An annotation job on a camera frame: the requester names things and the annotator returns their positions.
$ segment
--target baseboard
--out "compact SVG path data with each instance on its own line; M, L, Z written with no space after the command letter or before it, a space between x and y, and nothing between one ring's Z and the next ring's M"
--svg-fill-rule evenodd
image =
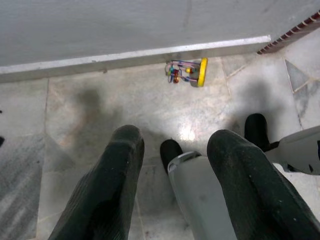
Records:
M254 53L270 42L270 36L139 50L117 54L0 66L0 83L41 79L94 71L107 71L172 59L191 60Z

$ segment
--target small toy robot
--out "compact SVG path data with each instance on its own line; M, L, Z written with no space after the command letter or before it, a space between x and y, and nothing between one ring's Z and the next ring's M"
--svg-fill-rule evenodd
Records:
M179 79L185 82L194 82L197 87L203 87L205 84L208 58L202 58L200 63L190 61L171 60L165 66L165 74L168 76L168 82L177 84Z

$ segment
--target marble floor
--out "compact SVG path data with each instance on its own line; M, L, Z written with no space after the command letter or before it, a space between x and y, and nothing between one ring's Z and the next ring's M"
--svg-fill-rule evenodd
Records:
M46 240L112 132L133 124L145 154L129 240L192 240L161 142L205 155L212 133L243 135L252 113L271 142L320 125L319 48L315 31L278 53L210 58L203 88L169 84L164 64L0 84L0 239ZM320 219L319 177L283 173Z

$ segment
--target white wall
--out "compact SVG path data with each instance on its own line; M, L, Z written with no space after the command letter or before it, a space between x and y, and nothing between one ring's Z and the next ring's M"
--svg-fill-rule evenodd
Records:
M3 0L0 66L278 37L320 0Z

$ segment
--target red brick edge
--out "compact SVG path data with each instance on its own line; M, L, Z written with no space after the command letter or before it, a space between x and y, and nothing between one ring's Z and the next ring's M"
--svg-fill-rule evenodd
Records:
M257 54L269 54L277 52L285 46L307 35L308 33L311 33L317 28L320 28L320 10L279 37L274 42L271 42L264 48L260 49Z

